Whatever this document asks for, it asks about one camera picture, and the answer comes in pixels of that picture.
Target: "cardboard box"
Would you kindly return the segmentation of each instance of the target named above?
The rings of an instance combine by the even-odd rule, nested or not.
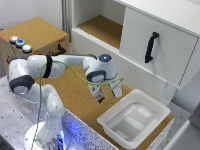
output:
[[[16,35],[19,39],[25,40],[26,44],[32,46],[31,53],[23,53],[16,45],[10,44],[10,36]],[[46,22],[40,17],[36,17],[15,26],[0,31],[0,52],[3,59],[6,74],[8,74],[9,59],[17,54],[20,55],[47,55],[57,53],[58,45],[61,45],[69,54],[69,35]]]

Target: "white tray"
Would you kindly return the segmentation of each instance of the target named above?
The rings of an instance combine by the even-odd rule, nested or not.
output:
[[[97,121],[126,149],[137,148],[169,115],[170,109],[140,90],[133,90]]]

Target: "green cable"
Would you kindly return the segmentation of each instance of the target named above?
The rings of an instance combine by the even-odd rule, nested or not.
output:
[[[106,83],[93,83],[93,82],[89,82],[87,80],[85,80],[83,77],[80,76],[80,74],[78,74],[76,72],[76,70],[74,70],[71,66],[61,62],[61,61],[56,61],[54,60],[53,62],[58,62],[58,63],[61,63],[65,66],[67,66],[68,68],[70,68],[78,77],[80,77],[83,81],[85,81],[86,83],[88,84],[92,84],[92,85],[108,85],[110,83],[113,83],[115,81],[120,81],[119,83],[117,83],[117,85],[115,85],[105,96],[104,98],[108,97],[109,94],[124,80],[124,78],[119,78],[119,79],[116,79],[116,80],[113,80],[113,81],[109,81],[109,82],[106,82]],[[40,118],[40,113],[41,113],[41,106],[42,106],[42,85],[41,85],[41,80],[42,80],[42,72],[44,70],[44,67],[47,65],[47,63],[45,63],[41,69],[41,72],[40,72],[40,107],[39,107],[39,113],[38,113],[38,119],[37,119],[37,127],[36,127],[36,132],[35,132],[35,135],[34,135],[34,138],[33,138],[33,142],[32,142],[32,146],[31,146],[31,150],[33,150],[33,144],[34,144],[34,141],[35,141],[35,137],[36,137],[36,134],[37,134],[37,130],[38,130],[38,125],[39,125],[39,118]]]

